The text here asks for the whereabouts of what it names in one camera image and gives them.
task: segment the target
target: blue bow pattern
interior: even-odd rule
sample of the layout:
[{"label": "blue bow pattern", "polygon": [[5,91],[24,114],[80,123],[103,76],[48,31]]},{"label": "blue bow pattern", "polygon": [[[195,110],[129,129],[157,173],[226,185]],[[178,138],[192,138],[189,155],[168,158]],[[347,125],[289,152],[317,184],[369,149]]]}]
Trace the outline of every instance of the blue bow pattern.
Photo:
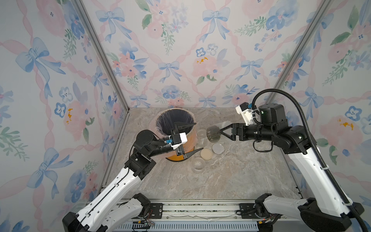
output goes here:
[{"label": "blue bow pattern", "polygon": [[198,101],[199,102],[203,102],[204,105],[202,107],[206,107],[208,104],[211,108],[214,108],[216,107],[216,105],[214,105],[212,102],[215,102],[216,100],[216,96],[212,96],[211,98],[199,98]]},{"label": "blue bow pattern", "polygon": [[255,70],[255,67],[260,68],[263,64],[263,61],[264,61],[263,59],[258,59],[256,61],[242,61],[241,62],[241,67],[243,67],[243,68],[247,67],[247,68],[246,68],[246,71],[243,75],[236,77],[236,80],[239,80],[239,79],[241,79],[241,77],[249,74],[250,69],[251,69],[251,73],[253,74],[254,78],[256,79],[256,76],[259,75],[260,72]]},{"label": "blue bow pattern", "polygon": [[111,138],[109,138],[109,134],[108,132],[104,132],[104,139],[103,139],[103,142],[101,144],[101,147],[99,148],[99,150],[101,152],[104,152],[104,150],[106,149],[107,150],[107,162],[109,161],[109,146],[108,144],[111,144],[111,143],[114,143],[114,137],[112,136]]},{"label": "blue bow pattern", "polygon": [[231,11],[228,7],[225,7],[223,9],[221,9],[220,11],[205,10],[202,13],[202,19],[204,20],[204,22],[207,22],[207,21],[211,20],[210,29],[209,29],[209,32],[204,34],[203,36],[201,36],[201,38],[199,40],[202,40],[202,42],[205,42],[205,39],[206,39],[207,35],[214,32],[214,30],[215,30],[215,19],[217,19],[216,24],[218,25],[220,35],[223,37],[223,39],[226,39],[225,33],[228,33],[229,30],[226,29],[225,27],[223,27],[220,20],[226,22],[229,18],[230,12]]},{"label": "blue bow pattern", "polygon": [[94,86],[96,86],[97,84],[99,85],[99,88],[101,89],[101,100],[103,100],[103,86],[102,86],[102,83],[105,84],[105,85],[109,85],[107,83],[107,78],[106,79],[103,79],[102,78],[103,76],[103,73],[102,73],[102,70],[99,66],[96,67],[96,73],[94,76],[92,76],[92,83]]},{"label": "blue bow pattern", "polygon": [[106,38],[104,39],[105,41],[108,41],[111,43],[111,37],[113,34],[116,33],[115,25],[127,38],[131,39],[129,35],[129,33],[131,33],[131,30],[124,28],[117,22],[117,21],[125,22],[124,12],[122,11],[120,7],[116,7],[113,11],[107,11],[107,12],[105,12],[104,10],[99,10],[99,11],[96,11],[95,14],[98,17],[99,21],[101,22],[105,22],[108,20],[111,34],[106,36]]},{"label": "blue bow pattern", "polygon": [[307,98],[307,100],[305,100],[305,102],[300,103],[300,104],[302,106],[307,106],[309,104],[308,110],[306,112],[306,119],[308,120],[309,116],[311,118],[313,118],[313,113],[312,113],[313,103],[314,103],[314,107],[318,108],[324,103],[324,98],[320,97],[320,96],[317,96],[317,94],[314,93],[314,90],[311,87],[308,87],[305,90],[305,95],[307,95],[309,98]]},{"label": "blue bow pattern", "polygon": [[52,92],[50,91],[49,88],[49,72],[45,68],[44,65],[47,67],[51,68],[52,70],[61,73],[61,74],[66,74],[64,71],[59,69],[60,67],[60,62],[50,62],[42,59],[41,57],[44,56],[49,56],[49,51],[46,48],[44,42],[39,37],[34,38],[33,43],[32,43],[32,48],[28,52],[21,52],[17,58],[16,62],[17,64],[26,72],[31,72],[33,70],[33,64],[35,63],[37,69],[41,72],[41,74],[44,76],[46,80],[46,84],[44,87],[44,96],[47,99],[48,96],[53,97]]},{"label": "blue bow pattern", "polygon": [[43,181],[44,175],[51,179],[54,182],[53,188],[52,188],[52,199],[54,199],[55,194],[59,193],[57,186],[55,182],[57,181],[58,175],[55,171],[52,170],[46,170],[48,168],[50,169],[56,169],[60,167],[66,167],[67,165],[70,165],[73,163],[73,161],[68,161],[69,155],[61,160],[58,163],[52,164],[59,156],[59,153],[54,148],[48,148],[44,154],[44,162],[41,163],[39,169],[35,171],[30,179],[27,182],[27,187],[30,188],[37,188],[40,186],[41,182]]},{"label": "blue bow pattern", "polygon": [[182,75],[176,73],[174,71],[175,70],[178,70],[179,69],[179,62],[178,61],[174,61],[173,63],[159,63],[158,64],[158,68],[160,70],[164,70],[166,69],[166,76],[164,78],[161,78],[160,82],[164,82],[166,78],[168,78],[170,76],[170,71],[171,73],[174,75],[175,78],[178,79],[178,81],[180,81],[180,77]]},{"label": "blue bow pattern", "polygon": [[145,105],[146,107],[150,107],[151,104],[145,102],[147,100],[147,96],[145,94],[142,94],[140,96],[134,96],[134,95],[130,95],[129,98],[133,101],[137,101],[137,105],[135,105],[134,107],[138,107],[141,103],[143,103],[143,105]]},{"label": "blue bow pattern", "polygon": [[[314,14],[315,14],[315,12],[312,12],[312,13],[309,14],[309,16],[308,16],[308,18],[306,20],[307,23],[310,23],[313,20]],[[334,18],[334,14],[328,14],[328,15],[326,15],[323,18],[322,22],[321,22],[322,28],[323,29],[326,29],[327,26],[330,24],[330,22],[332,21],[333,18]],[[319,33],[319,28],[318,28],[317,31],[316,31],[316,34],[314,35],[313,49],[316,47],[317,42],[321,42],[321,41],[322,41],[321,40],[321,35]]]}]

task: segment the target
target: black robot arm segment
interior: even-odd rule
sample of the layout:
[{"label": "black robot arm segment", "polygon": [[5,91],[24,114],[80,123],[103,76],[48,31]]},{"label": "black robot arm segment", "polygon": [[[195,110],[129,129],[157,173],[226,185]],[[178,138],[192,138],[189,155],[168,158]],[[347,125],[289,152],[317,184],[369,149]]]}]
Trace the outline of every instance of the black robot arm segment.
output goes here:
[{"label": "black robot arm segment", "polygon": [[220,133],[235,141],[238,135],[240,141],[255,140],[272,141],[283,149],[285,154],[302,152],[310,147],[305,130],[302,126],[289,127],[285,110],[282,105],[271,103],[259,107],[261,124],[232,123],[220,130]]}]

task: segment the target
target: green leaf pattern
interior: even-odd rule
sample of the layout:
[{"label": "green leaf pattern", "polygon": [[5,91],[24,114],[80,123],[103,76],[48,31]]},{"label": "green leaf pattern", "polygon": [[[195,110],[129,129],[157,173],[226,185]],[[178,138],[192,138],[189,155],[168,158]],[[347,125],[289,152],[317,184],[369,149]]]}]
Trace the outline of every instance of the green leaf pattern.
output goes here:
[{"label": "green leaf pattern", "polygon": [[24,148],[28,145],[23,145],[23,143],[18,143],[21,141],[19,131],[11,131],[10,127],[4,127],[0,133],[0,147],[3,148],[3,152],[8,156],[14,153],[14,156],[18,156],[23,161],[29,159],[30,157],[24,152]]}]

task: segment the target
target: petri dish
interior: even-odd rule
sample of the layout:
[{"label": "petri dish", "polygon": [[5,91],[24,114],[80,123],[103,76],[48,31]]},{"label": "petri dish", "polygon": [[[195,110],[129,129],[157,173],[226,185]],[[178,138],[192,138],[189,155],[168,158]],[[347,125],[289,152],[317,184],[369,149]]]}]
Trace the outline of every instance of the petri dish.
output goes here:
[{"label": "petri dish", "polygon": [[211,160],[211,158],[213,157],[213,153],[210,149],[204,148],[201,150],[201,157],[204,160]]},{"label": "petri dish", "polygon": [[205,168],[205,161],[199,157],[192,159],[192,171],[200,173]]},{"label": "petri dish", "polygon": [[213,149],[213,152],[217,155],[220,155],[224,152],[224,147],[220,143],[215,143],[212,149]]}]

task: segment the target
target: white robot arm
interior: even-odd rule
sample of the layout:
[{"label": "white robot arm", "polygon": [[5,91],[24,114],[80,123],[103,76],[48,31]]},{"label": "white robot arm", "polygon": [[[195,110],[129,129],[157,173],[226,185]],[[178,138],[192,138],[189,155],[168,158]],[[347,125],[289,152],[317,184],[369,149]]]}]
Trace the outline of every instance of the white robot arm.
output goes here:
[{"label": "white robot arm", "polygon": [[[266,92],[278,92],[288,97],[297,107],[303,126],[289,127],[282,105],[265,104],[256,109],[256,99]],[[240,141],[254,140],[253,147],[255,142],[266,140],[272,142],[272,147],[276,145],[282,148],[297,165],[315,196],[298,200],[266,193],[255,200],[257,214],[261,217],[272,214],[294,217],[303,220],[316,232],[345,231],[351,225],[350,218],[356,218],[362,230],[367,231],[360,217],[364,212],[362,205],[353,202],[337,184],[309,132],[299,103],[291,95],[277,89],[266,89],[254,97],[251,108],[245,102],[237,106],[236,111],[242,115],[245,123],[233,123],[221,129],[220,133],[234,141],[236,136]],[[255,114],[260,114],[261,122],[256,120]],[[226,134],[224,131],[230,128],[232,133]]]},{"label": "white robot arm", "polygon": [[203,148],[185,153],[183,144],[187,142],[186,133],[181,130],[196,123],[176,122],[172,135],[157,139],[150,130],[138,133],[133,144],[133,154],[125,163],[116,178],[91,203],[78,213],[69,212],[62,220],[66,232],[111,232],[127,220],[135,217],[144,218],[149,210],[150,201],[141,193],[112,210],[132,186],[140,182],[154,167],[156,162],[151,159],[170,151],[183,155],[184,159]]},{"label": "white robot arm", "polygon": [[[282,105],[265,104],[256,109],[256,99],[266,92],[278,92],[288,97],[297,107],[303,126],[289,127]],[[305,115],[299,103],[288,93],[278,89],[265,89],[259,92],[252,102],[236,107],[245,123],[233,123],[220,129],[219,133],[231,140],[271,141],[287,154],[300,169],[311,187],[315,198],[288,199],[265,193],[255,200],[254,212],[260,218],[275,215],[271,222],[260,221],[258,226],[273,226],[280,215],[303,220],[316,232],[345,231],[351,225],[350,218],[356,218],[363,232],[366,225],[360,217],[364,209],[360,203],[353,202],[340,188],[323,161],[316,141],[309,131]],[[258,122],[255,114],[260,114]],[[136,194],[130,201],[111,211],[122,196],[137,182],[141,181],[156,164],[151,157],[175,150],[177,155],[189,158],[200,149],[184,153],[182,144],[187,141],[185,133],[179,130],[193,124],[175,123],[172,135],[156,139],[153,132],[141,131],[137,135],[133,154],[125,163],[118,176],[89,205],[77,214],[69,212],[62,220],[66,232],[111,232],[119,225],[136,216],[144,218],[150,201],[142,194]],[[231,134],[225,131],[231,128]],[[248,213],[241,211],[242,217]]]}]

